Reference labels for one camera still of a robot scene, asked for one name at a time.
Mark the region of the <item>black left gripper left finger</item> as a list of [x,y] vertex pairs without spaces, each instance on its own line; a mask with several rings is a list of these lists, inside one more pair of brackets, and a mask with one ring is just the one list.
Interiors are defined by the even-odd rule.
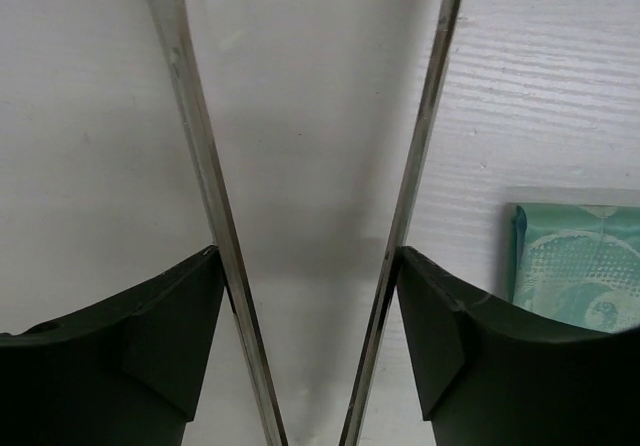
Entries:
[[178,445],[224,292],[209,246],[76,312],[1,337],[5,445]]

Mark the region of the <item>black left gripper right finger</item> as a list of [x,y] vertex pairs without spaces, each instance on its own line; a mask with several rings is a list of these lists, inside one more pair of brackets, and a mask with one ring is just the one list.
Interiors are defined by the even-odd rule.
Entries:
[[635,445],[639,332],[557,322],[401,251],[397,293],[440,445]]

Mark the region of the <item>metal food tongs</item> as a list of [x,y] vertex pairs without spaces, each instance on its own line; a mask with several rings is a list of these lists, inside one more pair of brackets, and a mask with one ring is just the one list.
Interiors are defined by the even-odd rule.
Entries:
[[[285,445],[286,430],[241,252],[205,93],[198,71],[186,0],[147,0],[169,67],[182,126],[215,244],[227,277],[227,295],[269,445]],[[418,195],[449,52],[462,0],[441,0],[415,126],[385,247],[362,352],[349,399],[340,444],[355,445],[366,408],[404,246]]]

